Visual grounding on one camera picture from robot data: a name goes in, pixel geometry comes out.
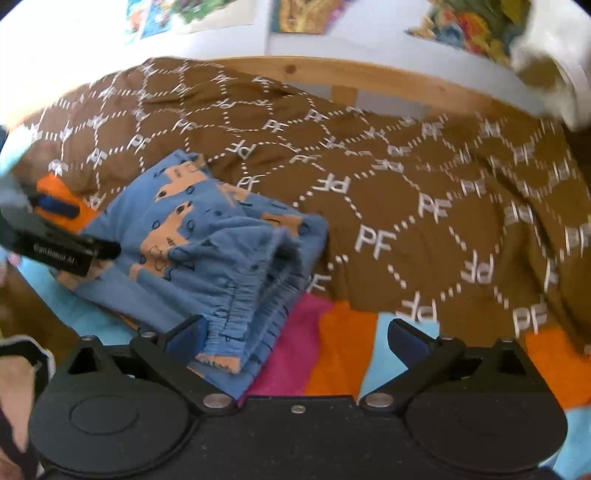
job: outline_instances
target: wooden headboard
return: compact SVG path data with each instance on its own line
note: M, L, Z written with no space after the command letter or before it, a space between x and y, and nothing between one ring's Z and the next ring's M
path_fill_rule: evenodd
M331 100L354 105L359 90L392 95L422 103L430 113L511 113L518 108L503 103L484 93L461 87L438 77L398 70L372 63L315 57L237 57L216 59L216 62L254 75L282 82L309 85L330 85ZM29 105L23 105L7 116L9 129L15 128L31 113L59 98L61 92L44 92Z

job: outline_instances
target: colorful painting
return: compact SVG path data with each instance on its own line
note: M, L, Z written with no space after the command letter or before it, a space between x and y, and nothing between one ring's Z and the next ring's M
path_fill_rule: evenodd
M174 0L172 30L190 33L233 25L252 25L255 4L255 0Z
M407 33L509 66L509 47L525 30L529 0L431 0L421 26Z
M255 0L128 0L126 43L254 22Z
M271 28L279 33L323 35L355 0L274 0Z
M174 0L129 0L126 43L170 30L173 3Z

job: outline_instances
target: brown bedsheet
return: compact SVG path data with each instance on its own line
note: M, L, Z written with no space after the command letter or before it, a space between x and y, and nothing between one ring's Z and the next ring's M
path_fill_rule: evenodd
M14 170L21 180L54 170L104 209L172 151L200 152L217 178L327 219L312 293L436 319L470 345L558 322L591 353L591 201L552 121L375 115L164 58L26 124L38 140Z

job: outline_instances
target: blue folded clothing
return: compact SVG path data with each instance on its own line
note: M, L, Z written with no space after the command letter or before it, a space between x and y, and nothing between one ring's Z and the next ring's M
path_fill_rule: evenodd
M188 365L238 398L273 349L324 248L327 225L213 179L203 157L177 150L130 184L84 231L122 254L84 279L79 296L168 332L196 314ZM187 342L178 342L186 350Z

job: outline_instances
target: orange object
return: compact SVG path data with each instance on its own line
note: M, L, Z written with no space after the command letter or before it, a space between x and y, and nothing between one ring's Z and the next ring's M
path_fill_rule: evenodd
M84 200L72 195L70 190L68 190L68 187L66 187L66 185L53 173L48 173L37 182L37 191L51 195L58 200L71 203L80 208L80 215L74 219L65 218L61 215L56 215L55 213L49 213L40 208L35 208L35 212L41 215L44 219L55 223L57 226L60 226L69 232L80 232L99 215L99 212L90 208L84 203Z
M355 312L341 301L319 322L320 354L306 395L353 395L357 399L374 349L376 313Z
M591 357L575 351L562 328L528 333L525 343L535 367L565 410L591 404Z

